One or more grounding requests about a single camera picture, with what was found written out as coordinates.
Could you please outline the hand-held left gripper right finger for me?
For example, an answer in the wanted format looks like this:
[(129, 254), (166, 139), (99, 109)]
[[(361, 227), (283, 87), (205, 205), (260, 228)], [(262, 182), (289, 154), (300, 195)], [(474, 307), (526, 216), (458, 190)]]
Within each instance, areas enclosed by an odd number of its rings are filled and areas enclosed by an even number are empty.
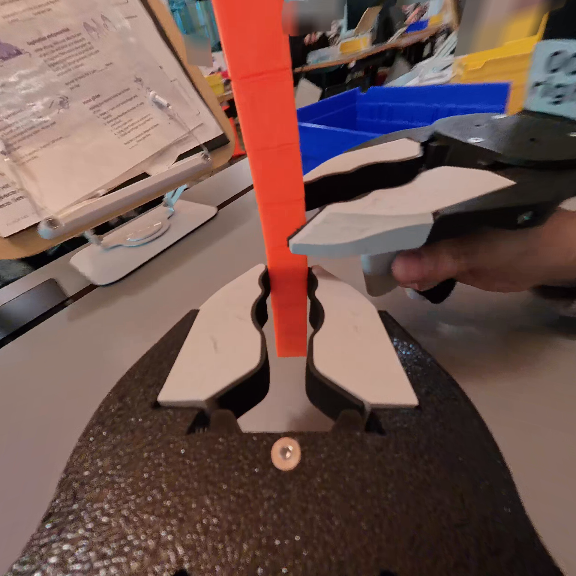
[(306, 395), (321, 411), (414, 408), (418, 398), (376, 307), (319, 265), (309, 269)]

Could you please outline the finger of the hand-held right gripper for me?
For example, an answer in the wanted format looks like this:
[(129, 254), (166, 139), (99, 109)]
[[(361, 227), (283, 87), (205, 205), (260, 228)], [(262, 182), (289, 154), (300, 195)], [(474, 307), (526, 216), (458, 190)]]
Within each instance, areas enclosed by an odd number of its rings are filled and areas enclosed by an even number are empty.
[(420, 247), (435, 212), (505, 190), (514, 180), (489, 170), (441, 166), (408, 184), (321, 209), (287, 241), (294, 255), (348, 257)]
[(342, 153), (304, 175), (305, 209), (407, 184), (418, 175), (423, 162), (421, 144), (410, 139)]

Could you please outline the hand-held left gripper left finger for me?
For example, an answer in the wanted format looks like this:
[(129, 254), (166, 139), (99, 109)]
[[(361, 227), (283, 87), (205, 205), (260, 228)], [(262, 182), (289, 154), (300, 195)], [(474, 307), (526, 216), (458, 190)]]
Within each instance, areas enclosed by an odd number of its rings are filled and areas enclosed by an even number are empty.
[(256, 308), (267, 299), (267, 271), (256, 264), (200, 306), (157, 396), (160, 406), (211, 411), (260, 367), (266, 343)]

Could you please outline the blue plastic bin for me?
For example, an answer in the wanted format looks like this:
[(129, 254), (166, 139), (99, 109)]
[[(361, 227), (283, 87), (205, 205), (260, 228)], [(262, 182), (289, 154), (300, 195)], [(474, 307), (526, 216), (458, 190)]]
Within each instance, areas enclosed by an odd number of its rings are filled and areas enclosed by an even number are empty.
[(348, 90), (297, 110), (302, 170), (369, 140), (470, 113), (503, 113), (508, 83), (371, 87)]

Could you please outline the orange plastic piece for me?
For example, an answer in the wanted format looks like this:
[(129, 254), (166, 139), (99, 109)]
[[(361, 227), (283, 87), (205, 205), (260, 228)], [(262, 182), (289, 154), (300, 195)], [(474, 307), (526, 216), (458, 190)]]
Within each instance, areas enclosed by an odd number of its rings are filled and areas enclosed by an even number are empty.
[(305, 224), (304, 181), (283, 1), (213, 1), (253, 178), (271, 285), (277, 356), (306, 355), (306, 256), (287, 238)]

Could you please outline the grey desk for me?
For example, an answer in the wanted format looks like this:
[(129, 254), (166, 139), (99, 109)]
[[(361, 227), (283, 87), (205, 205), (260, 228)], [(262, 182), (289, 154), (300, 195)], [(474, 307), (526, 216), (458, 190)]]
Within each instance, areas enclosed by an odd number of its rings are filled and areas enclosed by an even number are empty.
[[(63, 310), (1, 349), (1, 574), (50, 503), (78, 437), (117, 381), (185, 314), (265, 261), (254, 192), (235, 168), (183, 198), (218, 205), (207, 225), (130, 276), (88, 287), (64, 256), (1, 289), (1, 303), (47, 279)], [(442, 305), (373, 299), (454, 377), (492, 431), (525, 508), (575, 575), (575, 331), (523, 292), (457, 286)]]

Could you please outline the person's right hand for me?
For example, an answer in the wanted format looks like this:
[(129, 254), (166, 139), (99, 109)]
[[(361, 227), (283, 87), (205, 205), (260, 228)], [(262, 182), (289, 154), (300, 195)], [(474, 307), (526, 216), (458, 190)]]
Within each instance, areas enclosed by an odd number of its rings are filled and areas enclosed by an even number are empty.
[(486, 230), (401, 252), (391, 272), (421, 292), (448, 279), (498, 293), (575, 286), (575, 211), (559, 208), (531, 229)]

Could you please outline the yellow plastic bin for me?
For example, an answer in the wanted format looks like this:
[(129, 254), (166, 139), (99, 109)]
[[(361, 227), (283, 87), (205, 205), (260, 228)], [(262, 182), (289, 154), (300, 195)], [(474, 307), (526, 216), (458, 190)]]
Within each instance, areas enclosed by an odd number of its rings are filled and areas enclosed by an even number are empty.
[(508, 83), (506, 112), (519, 112), (533, 49), (542, 39), (548, 15), (532, 6), (508, 17), (495, 47), (454, 59), (450, 83)]

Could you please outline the distant work table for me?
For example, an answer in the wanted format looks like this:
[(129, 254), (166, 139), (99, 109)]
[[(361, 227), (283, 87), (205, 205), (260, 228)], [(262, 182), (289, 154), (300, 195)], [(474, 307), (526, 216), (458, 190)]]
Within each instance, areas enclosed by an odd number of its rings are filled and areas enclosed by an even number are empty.
[(408, 46), (412, 46), (415, 43), (420, 41), (425, 41), (428, 38), (434, 36), (435, 34), (448, 29), (449, 26), (446, 24), (443, 25), (435, 25), (429, 28), (426, 28), (421, 31), (411, 32), (411, 33), (403, 33), (394, 41), (390, 41), (387, 43), (378, 44), (372, 46), (370, 48), (366, 48), (360, 50), (355, 53), (345, 54), (340, 58), (332, 59), (329, 61), (321, 61), (317, 63), (307, 64), (305, 66), (297, 67), (293, 69), (294, 73), (306, 73), (312, 70), (319, 70), (322, 68), (331, 68), (334, 66), (345, 65), (349, 63), (354, 63), (357, 61), (361, 61), (366, 58), (370, 58), (372, 56), (379, 55), (384, 53), (387, 50), (392, 49), (404, 49)]

